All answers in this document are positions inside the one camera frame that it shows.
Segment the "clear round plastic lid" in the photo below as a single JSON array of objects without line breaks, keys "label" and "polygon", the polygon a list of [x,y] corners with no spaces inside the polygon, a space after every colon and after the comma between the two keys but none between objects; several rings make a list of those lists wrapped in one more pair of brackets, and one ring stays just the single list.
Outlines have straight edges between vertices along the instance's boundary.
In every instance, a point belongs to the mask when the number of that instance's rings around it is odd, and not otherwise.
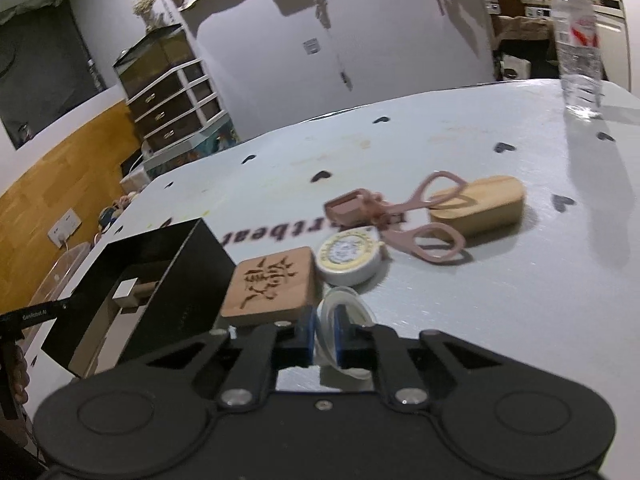
[{"label": "clear round plastic lid", "polygon": [[368,370],[341,367],[338,362],[342,329],[352,324],[366,327],[376,324],[374,313],[358,292],[345,286],[331,288],[318,305],[316,315],[314,362],[360,382],[369,380],[372,374]]}]

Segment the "round white yellow tin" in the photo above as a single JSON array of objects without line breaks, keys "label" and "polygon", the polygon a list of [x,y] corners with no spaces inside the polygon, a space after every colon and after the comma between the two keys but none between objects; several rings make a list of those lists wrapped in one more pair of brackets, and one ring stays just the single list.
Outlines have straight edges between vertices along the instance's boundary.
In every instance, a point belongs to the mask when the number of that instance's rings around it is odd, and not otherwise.
[{"label": "round white yellow tin", "polygon": [[314,256],[323,281],[352,287],[373,278],[382,266],[384,243],[378,230],[362,226],[333,234]]}]

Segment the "pink eyelash curler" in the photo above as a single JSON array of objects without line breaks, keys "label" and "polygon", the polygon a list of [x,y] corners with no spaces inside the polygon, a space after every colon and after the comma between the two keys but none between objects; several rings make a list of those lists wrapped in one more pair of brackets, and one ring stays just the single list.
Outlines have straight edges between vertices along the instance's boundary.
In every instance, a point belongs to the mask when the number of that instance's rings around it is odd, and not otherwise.
[{"label": "pink eyelash curler", "polygon": [[[439,179],[448,180],[454,186],[448,188],[444,194],[427,196],[427,189]],[[468,182],[456,174],[440,170],[426,177],[408,200],[402,203],[390,203],[381,193],[372,192],[366,188],[356,188],[329,200],[323,205],[323,210],[326,218],[341,228],[373,226],[387,246],[428,263],[442,264],[457,257],[465,248],[465,238],[458,230],[442,222],[427,222],[412,230],[405,230],[401,225],[409,212],[415,210],[429,212],[432,208],[459,197],[467,186]],[[434,233],[445,234],[446,240],[450,241],[449,249],[442,255],[434,255],[416,241],[418,238],[430,237]]]}]

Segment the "black storage box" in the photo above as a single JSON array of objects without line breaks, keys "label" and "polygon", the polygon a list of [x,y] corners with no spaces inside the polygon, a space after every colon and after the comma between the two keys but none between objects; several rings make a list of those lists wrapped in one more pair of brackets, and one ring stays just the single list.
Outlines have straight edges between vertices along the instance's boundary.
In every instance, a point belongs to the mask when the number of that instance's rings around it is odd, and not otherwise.
[{"label": "black storage box", "polygon": [[235,264],[195,219],[107,244],[42,350],[84,378],[210,330]]}]

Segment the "carved wooden square coaster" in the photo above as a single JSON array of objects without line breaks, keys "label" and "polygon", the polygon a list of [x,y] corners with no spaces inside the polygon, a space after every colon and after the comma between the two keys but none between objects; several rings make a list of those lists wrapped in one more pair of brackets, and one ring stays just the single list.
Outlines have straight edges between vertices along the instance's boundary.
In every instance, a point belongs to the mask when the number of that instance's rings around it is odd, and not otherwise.
[{"label": "carved wooden square coaster", "polygon": [[219,315],[235,327],[295,322],[320,297],[314,253],[299,247],[240,262]]}]

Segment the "clear plastic storage bin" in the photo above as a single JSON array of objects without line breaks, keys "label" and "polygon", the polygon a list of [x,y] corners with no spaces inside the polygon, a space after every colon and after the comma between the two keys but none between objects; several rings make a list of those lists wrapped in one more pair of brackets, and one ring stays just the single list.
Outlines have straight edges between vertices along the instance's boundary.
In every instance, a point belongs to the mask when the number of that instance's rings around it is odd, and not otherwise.
[{"label": "clear plastic storage bin", "polygon": [[39,285],[28,305],[34,306],[35,304],[57,300],[81,263],[89,255],[90,250],[91,244],[88,242],[80,243],[66,250],[56,260],[56,263]]}]

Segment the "pile of plush toys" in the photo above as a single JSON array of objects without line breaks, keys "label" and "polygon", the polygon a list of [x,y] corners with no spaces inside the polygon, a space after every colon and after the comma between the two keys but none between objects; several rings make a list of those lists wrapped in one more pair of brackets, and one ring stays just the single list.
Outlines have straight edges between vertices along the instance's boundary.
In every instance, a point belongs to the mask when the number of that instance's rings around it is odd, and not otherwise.
[{"label": "pile of plush toys", "polygon": [[138,192],[129,192],[114,200],[110,206],[101,210],[98,215],[98,227],[100,233],[105,233],[113,223],[122,215],[129,205],[138,197]]}]

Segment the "oval wooden box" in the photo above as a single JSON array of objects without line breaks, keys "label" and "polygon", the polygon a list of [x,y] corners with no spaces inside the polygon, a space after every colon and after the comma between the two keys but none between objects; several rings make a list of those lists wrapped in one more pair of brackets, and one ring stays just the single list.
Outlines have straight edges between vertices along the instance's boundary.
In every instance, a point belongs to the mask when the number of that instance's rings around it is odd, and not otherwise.
[{"label": "oval wooden box", "polygon": [[428,213],[432,221],[468,238],[519,224],[525,197],[525,186],[517,178],[493,176],[470,182],[459,195]]}]

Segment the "teal patterned storage box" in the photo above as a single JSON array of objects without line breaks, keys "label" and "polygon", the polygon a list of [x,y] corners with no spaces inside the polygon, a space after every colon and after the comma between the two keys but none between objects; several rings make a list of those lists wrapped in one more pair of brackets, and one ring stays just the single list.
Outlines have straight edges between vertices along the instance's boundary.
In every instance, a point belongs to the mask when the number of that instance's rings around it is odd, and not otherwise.
[{"label": "teal patterned storage box", "polygon": [[190,162],[233,148],[239,143],[240,138],[232,120],[224,118],[155,152],[142,162],[142,166],[146,174],[155,179]]}]

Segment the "plastic drawer tower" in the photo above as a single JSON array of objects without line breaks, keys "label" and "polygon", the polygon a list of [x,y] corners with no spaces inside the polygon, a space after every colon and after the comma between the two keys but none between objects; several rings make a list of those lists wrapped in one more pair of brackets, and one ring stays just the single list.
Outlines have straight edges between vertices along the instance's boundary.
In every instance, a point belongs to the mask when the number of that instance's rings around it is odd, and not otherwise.
[{"label": "plastic drawer tower", "polygon": [[228,114],[200,58],[166,70],[127,100],[142,144],[155,153]]}]

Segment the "glass fish tank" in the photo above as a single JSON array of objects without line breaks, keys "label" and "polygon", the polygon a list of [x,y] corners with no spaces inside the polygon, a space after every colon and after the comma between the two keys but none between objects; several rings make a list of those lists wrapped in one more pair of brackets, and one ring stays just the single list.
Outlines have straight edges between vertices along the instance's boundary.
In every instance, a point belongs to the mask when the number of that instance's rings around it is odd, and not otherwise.
[{"label": "glass fish tank", "polygon": [[171,68],[194,60],[195,54],[180,25],[153,29],[127,51],[113,68],[126,96],[133,98]]}]

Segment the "clear plastic water bottle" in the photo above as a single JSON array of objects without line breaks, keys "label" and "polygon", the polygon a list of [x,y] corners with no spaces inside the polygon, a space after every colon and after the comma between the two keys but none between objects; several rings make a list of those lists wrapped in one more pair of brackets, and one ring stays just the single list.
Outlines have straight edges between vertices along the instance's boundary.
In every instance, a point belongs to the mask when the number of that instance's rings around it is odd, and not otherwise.
[{"label": "clear plastic water bottle", "polygon": [[551,0],[555,50],[566,109],[601,116],[602,62],[596,16],[588,0]]}]

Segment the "white wall socket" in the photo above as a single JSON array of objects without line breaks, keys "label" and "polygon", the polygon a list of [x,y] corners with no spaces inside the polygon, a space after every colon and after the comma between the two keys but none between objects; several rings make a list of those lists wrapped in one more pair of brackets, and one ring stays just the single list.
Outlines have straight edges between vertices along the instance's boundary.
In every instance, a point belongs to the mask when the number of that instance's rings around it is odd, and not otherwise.
[{"label": "white wall socket", "polygon": [[70,208],[48,231],[49,240],[57,248],[61,248],[80,226],[81,220],[78,214]]}]

